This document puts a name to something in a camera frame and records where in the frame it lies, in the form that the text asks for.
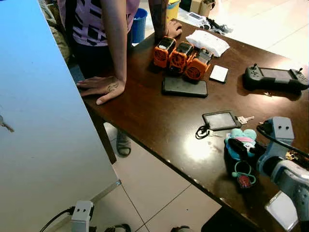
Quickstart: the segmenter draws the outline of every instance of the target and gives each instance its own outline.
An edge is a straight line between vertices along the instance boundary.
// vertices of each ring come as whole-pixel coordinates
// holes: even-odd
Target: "black cable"
[[[308,155],[307,153],[305,153],[305,152],[303,152],[303,151],[297,149],[296,147],[290,146],[290,145],[288,145],[288,144],[286,144],[286,143],[284,143],[284,142],[281,142],[281,141],[275,139],[274,137],[272,137],[272,136],[268,135],[267,133],[265,133],[265,131],[264,131],[263,129],[261,129],[261,128],[262,128],[262,125],[258,125],[258,126],[256,127],[257,131],[260,132],[263,136],[265,136],[265,137],[268,138],[269,140],[271,140],[271,141],[273,141],[273,142],[275,142],[275,143],[277,143],[277,144],[279,144],[279,145],[281,145],[281,146],[283,146],[283,147],[285,147],[285,148],[287,148],[287,149],[290,149],[290,150],[292,150],[292,151],[295,151],[295,152],[297,152],[298,154],[300,154],[300,155],[302,155],[302,156],[304,156],[304,157],[306,157],[306,158],[309,158],[309,155]]]
[[[196,133],[195,133],[195,137],[197,139],[203,139],[206,138],[209,135],[209,132],[207,133],[207,130],[209,129],[209,127],[207,125],[205,126],[201,126],[197,129]]]
[[[59,214],[54,216],[49,222],[47,222],[47,224],[40,230],[40,232],[43,232],[53,221],[55,221],[61,215],[65,214],[65,213],[69,213],[70,215],[72,215],[73,212],[74,212],[74,209],[75,209],[75,206],[72,206],[71,208],[63,210],[62,212],[60,212]]]

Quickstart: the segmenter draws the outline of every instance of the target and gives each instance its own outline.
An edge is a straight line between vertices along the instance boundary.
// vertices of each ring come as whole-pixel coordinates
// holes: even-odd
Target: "foot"
[[[116,147],[118,154],[122,157],[126,157],[131,153],[131,141],[121,131],[117,133]]]

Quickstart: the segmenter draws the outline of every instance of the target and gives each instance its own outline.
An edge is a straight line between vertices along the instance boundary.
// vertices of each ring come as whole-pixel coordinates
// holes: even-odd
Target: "table leg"
[[[105,127],[103,125],[104,120],[99,115],[97,115],[96,112],[94,112],[94,110],[92,110],[89,106],[87,106],[87,104],[86,104],[86,108],[88,110],[88,113],[90,114],[91,120],[97,130],[98,136],[105,148],[105,151],[108,155],[108,158],[110,159],[110,162],[112,164],[115,163],[117,161],[116,156],[112,149],[112,145],[108,138]]]

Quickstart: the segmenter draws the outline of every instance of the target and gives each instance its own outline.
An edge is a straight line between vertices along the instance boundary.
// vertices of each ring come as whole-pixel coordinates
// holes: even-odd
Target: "hand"
[[[92,94],[104,94],[97,99],[97,105],[101,105],[110,99],[113,99],[125,90],[125,82],[117,79],[115,76],[109,77],[92,77],[84,81],[79,81],[78,88],[86,88],[87,90],[81,92],[81,96],[88,96]]]
[[[181,27],[181,23],[176,21],[169,21],[167,24],[167,36],[176,38],[183,32],[183,30],[181,30]]]

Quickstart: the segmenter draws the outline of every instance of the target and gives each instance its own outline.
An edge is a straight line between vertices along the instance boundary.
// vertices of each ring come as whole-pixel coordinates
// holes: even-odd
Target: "white card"
[[[298,222],[296,208],[292,200],[279,191],[265,206],[265,209],[280,223],[286,231],[290,231]]]
[[[210,79],[214,79],[220,82],[224,82],[228,69],[215,65],[212,69]]]

